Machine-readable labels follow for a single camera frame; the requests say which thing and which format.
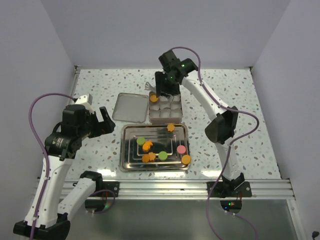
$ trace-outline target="table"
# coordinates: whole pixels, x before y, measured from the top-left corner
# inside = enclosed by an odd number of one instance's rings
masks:
[[[154,73],[159,69],[81,69],[74,90],[78,97],[87,93],[93,96],[92,106],[106,106],[112,116],[119,93],[147,95],[145,83],[155,84]],[[254,113],[260,119],[258,130],[234,143],[239,167],[246,179],[281,179],[272,149],[263,113],[249,69],[203,69],[202,78],[230,106]],[[189,78],[197,79],[192,72]],[[210,123],[205,110],[184,87],[180,88],[182,122],[188,127],[191,166],[184,171],[123,172],[119,168],[121,130],[129,122],[114,121],[111,134],[85,139],[78,150],[67,179],[78,179],[85,170],[96,171],[107,180],[212,180],[222,169],[215,145],[205,135]],[[236,136],[248,132],[254,119],[239,115]]]

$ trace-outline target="gray wall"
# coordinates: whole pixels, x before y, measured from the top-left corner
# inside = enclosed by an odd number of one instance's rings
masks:
[[[27,214],[42,166],[29,106],[44,93],[69,93],[72,76],[72,62],[40,0],[0,1],[0,239],[16,238],[14,223]],[[65,104],[66,99],[51,96],[35,106],[41,139]]]
[[[253,68],[273,149],[307,234],[320,231],[320,2],[291,0]]]
[[[73,63],[95,68],[158,67],[181,45],[207,67],[253,66],[289,2],[42,0]]]

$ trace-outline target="purple cable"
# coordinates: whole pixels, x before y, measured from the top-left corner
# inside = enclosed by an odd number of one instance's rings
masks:
[[[93,212],[93,214],[104,214],[105,212],[109,211],[109,209],[111,209],[111,207],[115,204],[116,195],[111,190],[107,190],[107,189],[99,190],[99,191],[92,193],[91,196],[94,196],[94,195],[100,194],[100,193],[105,193],[105,192],[111,193],[113,195],[113,201],[112,201],[111,205],[108,208],[103,209],[102,211],[95,211],[95,212]]]
[[[49,173],[50,173],[50,163],[49,163],[49,156],[48,156],[48,153],[45,149],[45,146],[43,145],[40,137],[38,136],[37,134],[37,131],[35,129],[35,126],[34,126],[34,123],[32,121],[32,111],[33,111],[33,108],[35,106],[35,104],[42,98],[44,97],[47,97],[47,96],[62,96],[62,97],[66,97],[66,98],[69,98],[69,99],[72,99],[72,100],[75,100],[72,96],[69,96],[69,95],[66,95],[66,94],[63,94],[63,93],[47,93],[47,94],[43,94],[39,97],[37,97],[31,104],[30,108],[29,108],[29,124],[30,124],[30,128],[33,132],[33,135],[35,136],[35,139],[37,140],[37,142],[39,143],[40,147],[41,147],[41,150],[43,152],[43,155],[44,155],[44,158],[45,158],[45,177],[46,179],[43,181],[43,185],[41,187],[41,191],[40,191],[40,194],[39,194],[39,198],[38,198],[38,201],[36,202],[36,205],[35,205],[35,208],[34,208],[34,215],[33,217],[35,218],[35,220],[33,220],[32,222],[32,227],[31,227],[31,232],[30,232],[30,238],[29,240],[33,240],[34,239],[34,235],[35,235],[35,228],[36,228],[36,222],[37,222],[37,218],[38,218],[38,211],[39,211],[39,207],[40,207],[40,204],[41,204],[41,200],[42,200],[42,197],[44,195],[44,192],[45,192],[45,189],[46,189],[46,186],[47,186],[47,182],[48,182],[48,177],[49,177]]]
[[[245,136],[248,136],[249,134],[252,134],[254,131],[256,131],[260,125],[260,122],[259,122],[259,119],[253,115],[252,113],[250,112],[247,112],[247,111],[241,111],[241,110],[236,110],[236,109],[232,109],[232,108],[229,108],[229,107],[225,107],[223,105],[220,104],[220,102],[217,101],[217,99],[215,99],[215,97],[209,92],[209,90],[207,89],[207,87],[203,84],[203,81],[202,81],[202,77],[201,77],[201,73],[200,73],[200,69],[201,69],[201,60],[200,60],[200,56],[198,53],[196,53],[194,50],[192,50],[191,48],[188,48],[188,47],[185,47],[185,46],[176,46],[176,47],[173,47],[171,48],[170,50],[174,50],[174,49],[185,49],[185,50],[188,50],[192,53],[194,53],[198,59],[198,78],[199,78],[199,81],[201,83],[201,86],[203,87],[204,91],[210,96],[210,98],[219,106],[221,107],[222,109],[225,109],[225,110],[229,110],[231,112],[234,112],[234,113],[239,113],[239,114],[245,114],[245,115],[248,115],[252,118],[254,118],[256,120],[256,126],[254,129],[250,130],[249,132],[247,133],[244,133],[238,137],[236,137],[235,139],[233,139],[230,144],[229,144],[229,147],[228,147],[228,151],[227,151],[227,154],[226,154],[226,160],[225,160],[225,164],[222,168],[222,171],[220,173],[220,175],[218,176],[218,178],[216,179],[215,183],[213,184],[212,188],[210,189],[210,192],[208,194],[208,197],[207,197],[207,200],[206,200],[206,218],[207,218],[207,221],[208,221],[208,224],[210,226],[210,228],[212,229],[212,231],[214,232],[214,234],[220,239],[220,240],[223,240],[223,238],[217,233],[216,229],[214,228],[213,224],[211,223],[211,220],[210,220],[210,216],[209,216],[209,202],[210,202],[210,196],[214,190],[214,188],[217,186],[220,178],[222,177],[226,167],[227,167],[227,164],[228,164],[228,161],[229,161],[229,157],[230,157],[230,152],[231,152],[231,147],[232,147],[232,144],[245,137]],[[247,218],[245,218],[244,216],[241,216],[239,214],[236,214],[235,215],[236,217],[242,219],[242,220],[245,220],[248,224],[251,225],[251,227],[253,228],[254,230],[254,234],[255,234],[255,240],[258,240],[259,239],[259,234],[258,234],[258,230],[257,228],[254,226],[254,224],[248,220]]]

